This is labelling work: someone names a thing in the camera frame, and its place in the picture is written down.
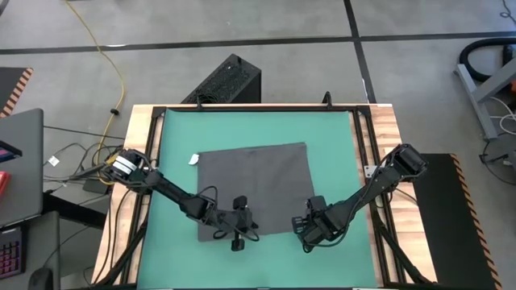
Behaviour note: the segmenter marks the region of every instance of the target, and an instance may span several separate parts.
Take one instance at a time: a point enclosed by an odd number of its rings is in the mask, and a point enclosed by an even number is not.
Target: wooden table
[[[132,148],[139,150],[141,152],[145,151],[145,147],[147,144],[147,138],[149,133],[149,125],[152,118],[152,110],[155,106],[166,106],[166,107],[176,107],[176,108],[185,108],[187,106],[195,106],[195,105],[137,105],[133,107],[131,113],[131,120],[129,121],[129,127],[127,129],[127,135],[125,139],[124,146],[126,148]],[[242,106],[233,105],[233,104],[219,104],[219,105],[205,105],[205,106]],[[252,104],[247,106],[325,106],[325,104]],[[383,157],[385,154],[389,153],[394,147],[396,147],[399,143],[402,142],[400,137],[399,129],[397,128],[396,117],[394,116],[394,110],[391,105],[367,105],[367,104],[335,104],[335,106],[369,106],[372,114],[372,122],[374,125],[374,130],[377,138],[378,150],[380,152],[380,156]],[[352,126],[353,140],[355,143],[356,149],[356,165],[360,174],[360,180],[364,180],[362,163],[360,161],[360,155],[356,140],[355,127],[352,115],[350,114],[350,121]],[[361,128],[364,133],[364,141],[367,156],[370,164],[374,164],[372,159],[372,149],[370,142],[368,140],[368,131],[365,123],[365,118],[360,117]],[[156,124],[156,137],[154,140],[154,144],[152,145],[151,157],[156,158],[157,149],[160,145],[160,132],[163,124],[163,118],[158,118]],[[415,198],[414,189],[411,184],[400,184],[399,189],[409,193],[412,197]],[[119,207],[120,201],[122,200],[123,194],[126,192],[126,188],[120,184],[116,184],[114,186],[112,202],[110,210],[112,210],[113,214],[111,214],[111,225],[114,225],[115,212]],[[130,193],[129,196],[126,197],[123,204],[120,207],[119,220],[118,220],[118,229],[117,232],[111,233],[111,240],[116,234],[116,244],[114,245],[114,262],[119,258],[119,256],[123,253],[127,246],[127,240],[129,236],[129,229],[131,226],[133,209],[135,207],[135,198],[136,195],[134,193]],[[419,271],[429,280],[436,281],[434,266],[432,264],[430,251],[428,249],[427,238],[425,235],[425,231],[422,226],[421,216],[419,214],[418,207],[410,201],[408,198],[394,194],[393,200],[390,203],[392,212],[393,212],[393,220],[394,225],[397,231],[397,239],[399,245],[402,247],[404,252],[410,258],[412,263],[419,269]],[[374,241],[374,233],[372,231],[372,223],[368,211],[368,231],[369,231],[369,241],[371,244],[371,251],[373,252],[373,264],[375,267],[375,274],[378,285],[381,285],[381,272],[378,265],[377,254],[376,254],[376,244]],[[140,223],[144,219],[144,215],[148,209],[148,197],[144,199],[144,205],[142,208],[142,214],[140,216]],[[104,227],[104,233],[102,235],[102,241],[98,250],[97,262],[94,268],[93,278],[97,277],[98,273],[101,271],[102,264],[104,263],[106,255],[108,255],[108,265],[104,268],[100,275],[100,280],[104,275],[109,271],[109,262],[111,261],[111,251],[107,253],[108,248],[108,220],[106,220],[106,225]],[[388,245],[385,243],[386,255],[389,266],[389,273],[392,281],[396,280],[396,272],[393,263],[393,256],[390,252]],[[131,270],[129,275],[129,283],[134,283],[136,281],[136,276],[138,272],[138,263],[139,256],[141,255],[141,244],[136,249],[133,259],[131,260]]]

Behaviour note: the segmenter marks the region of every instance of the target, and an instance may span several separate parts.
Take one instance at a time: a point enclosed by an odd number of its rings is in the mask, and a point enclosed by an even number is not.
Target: black mat
[[[440,284],[501,289],[456,156],[424,154],[427,173],[414,183]]]

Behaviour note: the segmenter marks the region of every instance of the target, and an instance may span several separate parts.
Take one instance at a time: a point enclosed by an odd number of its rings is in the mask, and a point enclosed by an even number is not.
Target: black and orange striped tape
[[[4,105],[2,112],[0,112],[0,118],[5,118],[5,117],[13,114],[13,110],[15,109],[16,103],[22,96],[22,92],[25,89],[27,82],[29,82],[29,79],[32,76],[32,72],[33,72],[32,68],[27,68],[22,73],[22,76],[19,78],[18,82],[16,83],[16,86],[13,89],[13,92],[9,96],[9,100],[7,100],[7,103]]]
[[[500,277],[498,277],[498,272],[496,267],[494,266],[493,257],[491,256],[491,252],[489,251],[489,248],[487,246],[487,241],[485,240],[484,231],[482,230],[481,223],[479,222],[478,216],[476,215],[475,205],[473,204],[473,200],[469,193],[468,186],[466,185],[464,174],[462,173],[462,169],[460,169],[459,159],[455,154],[450,154],[450,156],[453,158],[453,163],[455,164],[457,175],[459,176],[460,183],[462,184],[464,196],[466,197],[466,201],[468,202],[469,213],[471,214],[473,223],[476,227],[476,233],[478,234],[478,238],[481,242],[482,248],[484,249],[485,259],[487,261],[489,269],[491,270],[491,276],[494,279],[494,287],[497,290],[501,290]]]

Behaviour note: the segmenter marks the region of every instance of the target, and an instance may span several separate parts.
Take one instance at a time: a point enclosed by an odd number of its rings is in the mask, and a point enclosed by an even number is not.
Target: concrete floor
[[[516,11],[516,2],[508,3]],[[376,100],[394,105],[403,140],[422,152],[459,156],[501,281],[506,288],[514,287],[514,187],[496,180],[480,163],[481,129],[459,79],[452,74],[461,49],[475,40],[462,34],[514,31],[514,24],[499,16],[501,1],[351,0],[351,4],[360,36],[461,34],[457,36],[461,39],[391,39],[361,46]],[[103,45],[346,37],[353,32],[341,0],[92,0],[73,5]],[[44,109],[45,125],[102,133],[120,88],[99,54],[2,52],[91,46],[63,1],[10,1],[0,16],[0,39],[1,66],[35,70],[15,112],[39,107]],[[110,135],[125,135],[134,104],[180,102],[231,53],[262,69],[263,102],[320,102],[327,90],[335,102],[368,101],[353,42],[110,52],[127,83],[127,100]],[[476,52],[473,63],[491,73],[499,64],[498,53],[496,49]],[[45,156],[68,143],[89,146],[98,141],[92,135],[62,130],[44,133]],[[514,144],[514,137],[504,139]],[[122,140],[108,142],[116,145]],[[69,174],[80,155],[79,149],[70,149],[61,155],[61,164],[46,167],[45,172]],[[516,182],[512,172],[496,169]],[[78,185],[60,189],[56,195],[74,202],[95,197]],[[105,211],[107,200],[91,206]],[[81,228],[61,224],[63,239]],[[100,231],[88,230],[65,244],[63,288],[85,285],[82,269],[94,264],[100,236]]]

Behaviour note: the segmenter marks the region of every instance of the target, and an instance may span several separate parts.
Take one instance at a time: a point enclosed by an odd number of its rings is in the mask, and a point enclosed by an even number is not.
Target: wooden frame
[[[397,128],[396,118],[394,116],[393,107],[391,105],[368,105],[368,104],[334,104],[333,108],[339,107],[359,107],[366,108],[371,113],[372,124],[374,125],[374,131],[376,135],[377,147],[380,153],[380,157],[383,157],[386,153],[390,152],[396,145],[401,143],[401,137],[399,134],[399,130]],[[187,110],[194,109],[196,105],[137,105],[133,107],[133,111],[131,113],[131,120],[129,122],[129,126],[127,129],[126,141],[124,143],[124,147],[133,148],[139,151],[145,151],[147,145],[147,139],[149,136],[149,127],[152,120],[152,112],[155,107],[168,107],[171,109],[178,110]],[[253,109],[259,108],[284,108],[284,109],[293,109],[293,108],[307,108],[307,109],[324,109],[328,107],[327,104],[205,104],[203,108],[207,110],[214,110],[216,108],[238,108],[238,107],[247,107]],[[352,132],[356,133],[355,123],[350,114],[350,121],[352,125]],[[163,118],[158,118],[156,121],[156,133],[154,142],[152,144],[152,148],[150,150],[151,158],[154,159],[157,157],[158,148],[160,145],[160,132],[163,125]],[[368,163],[374,164],[372,146],[368,137],[368,129],[367,123],[365,121],[364,116],[360,116],[360,127],[362,130],[362,134],[364,136],[364,147],[368,157]],[[354,145],[356,149],[356,161],[357,161],[357,169],[359,171],[361,180],[364,178],[362,162],[360,159],[358,140],[356,138],[356,134],[353,134]],[[400,184],[399,188],[411,196],[415,198],[414,189],[411,184]],[[129,229],[132,221],[132,214],[135,208],[135,194],[129,194],[128,197],[124,200],[123,204],[120,205],[120,201],[122,200],[123,194],[126,192],[126,189],[117,184],[114,186],[112,202],[110,210],[115,213],[116,209],[121,206],[119,220],[118,220],[118,230],[117,233],[112,233],[111,239],[113,239],[114,234],[117,235],[117,242],[114,245],[114,259],[113,263],[116,262],[118,257],[125,250],[128,237],[129,237]],[[414,263],[414,265],[420,270],[425,277],[429,280],[435,280],[435,271],[431,261],[430,252],[427,245],[426,236],[424,233],[424,229],[422,226],[421,216],[419,215],[418,207],[407,199],[404,196],[394,195],[392,202],[390,203],[390,207],[392,209],[393,221],[396,227],[396,234],[398,243],[410,260]],[[139,218],[139,223],[141,223],[144,219],[144,216],[148,209],[148,197],[144,198],[141,214]],[[377,247],[374,239],[374,234],[372,230],[372,223],[370,219],[369,209],[367,209],[368,215],[368,232],[371,249],[373,252],[373,264],[375,267],[376,280],[378,285],[382,285],[381,271],[378,263],[378,255],[377,255]],[[111,214],[110,216],[112,225],[114,224],[115,216]],[[99,272],[102,269],[102,265],[107,256],[108,264],[102,270],[100,274],[101,279],[110,269],[109,262],[111,261],[111,251],[108,253],[108,226],[106,220],[106,226],[104,227],[104,233],[102,236],[101,245],[99,247],[97,262],[94,268],[93,278],[95,279]],[[395,277],[395,266],[393,262],[393,256],[389,249],[389,247],[385,244],[386,256],[388,260],[388,269],[389,276],[392,281],[396,281]],[[141,254],[141,245],[136,249],[133,259],[131,260],[131,266],[128,276],[129,283],[134,283],[136,281],[138,266],[139,266],[139,257]]]

